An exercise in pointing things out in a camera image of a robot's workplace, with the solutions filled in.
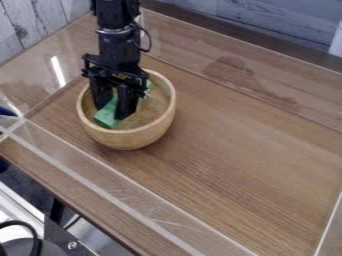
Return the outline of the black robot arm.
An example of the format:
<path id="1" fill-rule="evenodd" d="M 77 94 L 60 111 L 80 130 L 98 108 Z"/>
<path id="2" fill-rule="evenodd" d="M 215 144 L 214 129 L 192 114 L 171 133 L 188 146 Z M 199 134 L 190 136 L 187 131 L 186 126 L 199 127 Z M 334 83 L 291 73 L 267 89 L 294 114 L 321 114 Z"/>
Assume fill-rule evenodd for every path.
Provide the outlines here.
<path id="1" fill-rule="evenodd" d="M 148 90 L 150 74 L 139 66 L 140 53 L 151 50 L 140 46 L 140 0 L 95 0 L 94 14 L 99 54 L 83 55 L 81 73 L 90 80 L 95 107 L 102 109 L 116 95 L 114 118 L 124 120 Z"/>

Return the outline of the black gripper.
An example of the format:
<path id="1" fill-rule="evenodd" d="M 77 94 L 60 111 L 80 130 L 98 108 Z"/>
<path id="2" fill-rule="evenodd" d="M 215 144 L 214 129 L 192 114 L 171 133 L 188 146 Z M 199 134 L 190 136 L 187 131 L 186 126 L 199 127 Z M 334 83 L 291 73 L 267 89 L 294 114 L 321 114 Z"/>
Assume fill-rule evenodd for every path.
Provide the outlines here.
<path id="1" fill-rule="evenodd" d="M 140 68 L 138 29 L 98 29 L 99 53 L 83 55 L 83 76 L 90 80 L 92 100 L 102 109 L 118 91 L 115 118 L 124 120 L 136 111 L 139 97 L 146 97 L 148 74 Z"/>

